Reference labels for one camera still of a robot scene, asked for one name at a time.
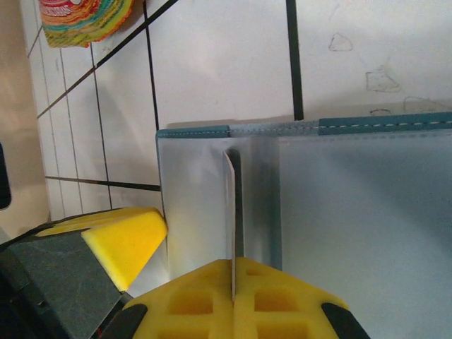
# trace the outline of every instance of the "wall stain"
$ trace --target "wall stain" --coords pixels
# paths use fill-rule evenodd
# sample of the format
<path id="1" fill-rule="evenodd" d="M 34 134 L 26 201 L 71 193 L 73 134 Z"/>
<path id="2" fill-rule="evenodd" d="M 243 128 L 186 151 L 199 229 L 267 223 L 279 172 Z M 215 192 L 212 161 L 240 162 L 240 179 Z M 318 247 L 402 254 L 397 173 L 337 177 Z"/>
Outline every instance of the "wall stain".
<path id="1" fill-rule="evenodd" d="M 369 113 L 373 117 L 384 117 L 386 115 L 392 115 L 392 112 L 389 109 L 373 109 Z"/>
<path id="2" fill-rule="evenodd" d="M 375 71 L 366 72 L 366 89 L 372 92 L 396 93 L 400 92 L 400 85 L 388 75 L 385 66 Z"/>
<path id="3" fill-rule="evenodd" d="M 333 35 L 328 49 L 332 52 L 348 52 L 353 50 L 353 43 L 340 33 Z"/>

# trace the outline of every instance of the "white tile wall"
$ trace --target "white tile wall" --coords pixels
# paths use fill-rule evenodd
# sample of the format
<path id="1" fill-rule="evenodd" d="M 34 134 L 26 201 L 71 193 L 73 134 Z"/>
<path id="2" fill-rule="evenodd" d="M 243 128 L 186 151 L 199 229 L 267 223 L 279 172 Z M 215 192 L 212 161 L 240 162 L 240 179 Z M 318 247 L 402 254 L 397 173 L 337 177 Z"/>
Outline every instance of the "white tile wall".
<path id="1" fill-rule="evenodd" d="M 451 5 L 441 0 L 298 1 L 304 114 L 452 108 Z M 367 73 L 378 73 L 375 87 Z M 414 105 L 404 105 L 405 101 Z"/>
<path id="2" fill-rule="evenodd" d="M 150 41 L 160 128 L 293 119 L 287 14 L 277 1 L 178 1 L 152 24 Z"/>
<path id="3" fill-rule="evenodd" d="M 58 177 L 57 157 L 55 155 L 54 137 L 50 114 L 43 115 L 38 120 L 41 138 L 42 159 L 46 176 Z"/>
<path id="4" fill-rule="evenodd" d="M 59 176 L 65 178 L 77 178 L 76 161 L 73 152 L 72 132 L 66 98 L 58 101 L 55 106 L 50 109 L 50 114 L 52 117 L 56 162 L 58 163 Z"/>
<path id="5" fill-rule="evenodd" d="M 40 42 L 42 48 L 42 59 L 44 61 L 44 74 L 47 84 L 47 94 L 49 103 L 53 103 L 64 93 L 63 66 L 59 48 L 50 48 L 45 38 L 44 31 L 41 30 Z"/>
<path id="6" fill-rule="evenodd" d="M 20 9 L 23 17 L 23 31 L 27 52 L 30 51 L 37 36 L 38 25 L 36 23 L 34 0 L 20 0 Z"/>
<path id="7" fill-rule="evenodd" d="M 162 7 L 168 0 L 146 0 L 146 9 L 148 18 L 152 16 L 160 7 Z"/>
<path id="8" fill-rule="evenodd" d="M 109 179 L 159 184 L 145 33 L 97 71 Z"/>
<path id="9" fill-rule="evenodd" d="M 63 198 L 58 180 L 47 180 L 47 191 L 49 193 L 49 206 L 51 220 L 60 220 L 64 218 Z"/>
<path id="10" fill-rule="evenodd" d="M 65 182 L 64 180 L 61 180 L 60 184 L 65 218 L 82 214 L 78 182 Z"/>
<path id="11" fill-rule="evenodd" d="M 107 180 L 94 75 L 74 88 L 68 99 L 78 177 Z"/>
<path id="12" fill-rule="evenodd" d="M 160 192 L 142 189 L 125 189 L 110 187 L 113 208 L 121 207 L 155 207 L 162 212 L 162 195 Z"/>
<path id="13" fill-rule="evenodd" d="M 93 213 L 110 209 L 108 187 L 96 184 L 80 183 L 83 213 Z"/>
<path id="14" fill-rule="evenodd" d="M 33 92 L 37 113 L 42 113 L 48 106 L 47 90 L 44 78 L 44 66 L 42 65 L 41 43 L 38 39 L 35 48 L 30 54 L 30 68 L 32 73 Z"/>
<path id="15" fill-rule="evenodd" d="M 64 78 L 66 88 L 70 88 L 78 79 L 93 67 L 91 48 L 69 47 L 62 48 Z"/>
<path id="16" fill-rule="evenodd" d="M 40 27 L 42 24 L 41 11 L 40 11 L 40 0 L 32 0 L 32 1 L 35 3 L 35 8 L 36 8 L 36 23 L 37 23 L 37 26 Z"/>

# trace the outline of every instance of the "black grout line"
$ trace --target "black grout line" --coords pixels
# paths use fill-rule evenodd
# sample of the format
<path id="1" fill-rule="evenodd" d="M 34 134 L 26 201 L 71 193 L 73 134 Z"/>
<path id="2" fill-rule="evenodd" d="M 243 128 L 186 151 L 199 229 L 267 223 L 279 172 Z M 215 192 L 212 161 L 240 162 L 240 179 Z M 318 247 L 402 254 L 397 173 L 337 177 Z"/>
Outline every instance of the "black grout line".
<path id="1" fill-rule="evenodd" d="M 126 44 L 128 44 L 134 37 L 143 32 L 153 21 L 157 20 L 165 11 L 171 8 L 172 5 L 177 3 L 178 0 L 169 0 L 165 2 L 153 15 L 145 19 L 144 23 L 139 25 L 132 33 L 130 33 L 124 40 L 121 41 L 109 54 L 104 56 L 95 66 L 95 68 L 101 67 L 108 60 L 110 60 L 117 52 L 119 52 Z"/>
<path id="2" fill-rule="evenodd" d="M 44 76 L 45 95 L 47 97 L 47 104 L 49 104 L 49 90 L 47 89 L 47 77 L 45 75 L 44 55 L 42 54 L 41 42 L 39 41 L 38 43 L 39 43 L 40 53 L 41 53 L 41 65 L 42 65 L 42 75 Z M 54 125 L 53 125 L 53 122 L 52 122 L 52 115 L 50 114 L 50 112 L 49 112 L 49 120 L 50 120 L 50 129 L 52 130 L 52 141 L 54 143 L 56 173 L 59 176 L 59 166 L 58 166 L 58 160 L 57 160 L 57 147 L 55 145 Z M 58 182 L 58 185 L 59 185 L 59 193 L 60 193 L 60 197 L 61 197 L 61 204 L 63 206 L 63 215 L 66 216 L 66 212 L 64 210 L 63 189 L 61 188 L 61 182 Z"/>
<path id="3" fill-rule="evenodd" d="M 297 0 L 286 0 L 287 31 L 289 35 L 290 73 L 292 75 L 292 96 L 295 120 L 303 120 L 302 71 L 299 60 L 297 24 Z"/>
<path id="4" fill-rule="evenodd" d="M 149 184 L 134 184 L 131 182 L 110 182 L 105 180 L 92 180 L 92 179 L 76 179 L 76 178 L 63 178 L 63 177 L 50 177 L 46 176 L 46 179 L 59 180 L 63 182 L 78 182 L 81 184 L 94 184 L 108 187 L 122 187 L 125 189 L 140 189 L 143 191 L 160 192 L 160 186 Z"/>
<path id="5" fill-rule="evenodd" d="M 92 46 L 90 46 L 90 50 L 91 50 L 91 61 L 94 63 L 94 54 L 93 54 L 93 47 Z M 96 87 L 97 112 L 99 113 L 100 138 L 102 140 L 102 151 L 104 153 L 105 176 L 107 177 L 107 181 L 109 182 L 108 166 L 107 166 L 107 154 L 105 153 L 104 129 L 102 127 L 102 115 L 100 114 L 100 103 L 99 103 L 99 90 L 97 89 L 97 76 L 96 76 L 96 72 L 95 71 L 94 71 L 94 84 L 95 84 L 95 87 Z M 112 192 L 110 191 L 110 186 L 108 186 L 108 199 L 109 199 L 109 202 L 110 202 L 110 209 L 112 209 L 113 208 Z"/>
<path id="6" fill-rule="evenodd" d="M 143 1 L 143 11 L 144 16 L 148 18 L 148 7 L 146 5 L 146 1 Z M 149 26 L 146 26 L 146 38 L 148 41 L 148 56 L 149 56 L 149 71 L 150 71 L 150 85 L 153 93 L 153 102 L 154 102 L 154 118 L 155 118 L 155 130 L 158 131 L 159 121 L 158 121 L 158 111 L 157 111 L 157 96 L 155 94 L 155 79 L 154 79 L 154 67 L 153 67 L 153 55 L 150 49 L 150 34 L 149 34 Z"/>
<path id="7" fill-rule="evenodd" d="M 65 90 L 64 93 L 61 94 L 55 101 L 53 101 L 53 103 L 51 105 L 49 105 L 48 108 L 46 108 L 44 111 L 42 111 L 42 113 L 38 114 L 37 118 L 39 119 L 45 113 L 47 113 L 53 106 L 55 106 L 61 99 L 66 97 L 75 87 L 80 85 L 80 83 L 82 81 L 84 81 L 88 76 L 90 76 L 93 72 L 94 72 L 94 68 L 90 69 L 88 72 L 83 74 L 83 76 L 80 79 L 78 79 L 71 87 L 69 87 L 67 90 Z"/>
<path id="8" fill-rule="evenodd" d="M 105 64 L 109 59 L 111 59 L 117 52 L 119 52 L 122 47 L 124 47 L 127 43 L 129 43 L 134 37 L 140 34 L 143 30 L 145 30 L 153 21 L 159 18 L 165 11 L 167 11 L 172 5 L 174 5 L 178 0 L 169 0 L 165 4 L 163 4 L 153 15 L 145 20 L 144 23 L 139 25 L 131 34 L 129 34 L 120 44 L 118 44 L 109 54 L 104 56 L 97 65 L 95 65 L 94 57 L 93 57 L 93 47 L 90 44 L 91 49 L 91 58 L 93 61 L 93 67 L 86 72 L 80 79 L 78 79 L 71 87 L 69 87 L 62 95 L 60 95 L 55 101 L 53 101 L 48 108 L 46 108 L 43 112 L 39 113 L 37 118 L 39 119 L 45 113 L 49 111 L 53 106 L 55 106 L 58 101 L 64 98 L 69 92 L 71 92 L 75 87 L 77 87 L 83 80 L 85 80 L 95 69 L 101 67 L 101 65 Z"/>
<path id="9" fill-rule="evenodd" d="M 64 82 L 64 91 L 66 92 L 66 74 L 64 73 L 64 60 L 63 53 L 61 53 L 61 48 L 59 49 L 59 56 L 61 58 L 61 70 L 63 71 L 63 82 Z M 69 120 L 69 130 L 71 132 L 71 142 L 72 142 L 72 152 L 73 152 L 73 163 L 76 166 L 76 176 L 78 178 L 78 168 L 77 168 L 77 157 L 76 157 L 76 147 L 73 142 L 73 132 L 72 132 L 72 121 L 71 121 L 71 110 L 69 109 L 69 99 L 66 95 L 66 108 L 68 110 L 68 120 Z M 80 207 L 83 213 L 83 203 L 82 203 L 82 192 L 80 190 L 80 184 L 78 185 L 78 196 L 80 197 Z"/>
<path id="10" fill-rule="evenodd" d="M 33 51 L 33 47 L 35 46 L 36 41 L 37 41 L 37 40 L 39 39 L 39 37 L 40 37 L 41 29 L 42 29 L 42 25 L 41 25 L 40 29 L 37 30 L 37 34 L 36 34 L 35 41 L 33 41 L 33 43 L 31 44 L 31 48 L 30 48 L 30 51 L 28 51 L 27 58 L 30 58 L 31 52 Z"/>

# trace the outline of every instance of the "white stitching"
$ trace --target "white stitching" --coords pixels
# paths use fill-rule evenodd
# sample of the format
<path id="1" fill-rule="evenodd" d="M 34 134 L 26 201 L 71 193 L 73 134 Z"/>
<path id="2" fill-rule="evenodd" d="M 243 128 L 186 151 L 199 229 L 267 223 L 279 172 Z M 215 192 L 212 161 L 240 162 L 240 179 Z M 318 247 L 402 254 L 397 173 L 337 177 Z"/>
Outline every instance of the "white stitching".
<path id="1" fill-rule="evenodd" d="M 351 128 L 351 127 L 395 127 L 395 126 L 421 126 L 421 125 L 438 125 L 438 124 L 452 124 L 452 120 L 449 121 L 429 121 L 429 122 L 415 122 L 415 123 L 407 123 L 407 122 L 400 122 L 399 124 L 374 124 L 374 125 L 340 125 L 340 126 L 292 126 L 292 127 L 286 127 L 283 129 L 238 129 L 238 130 L 232 130 L 235 133 L 256 133 L 256 132 L 283 132 L 283 131 L 303 131 L 303 130 L 310 130 L 310 129 L 334 129 L 334 128 Z M 187 135 L 196 135 L 196 134 L 218 134 L 218 133 L 229 133 L 230 131 L 202 131 L 202 132 L 169 132 L 169 133 L 162 133 L 161 136 L 187 136 Z"/>

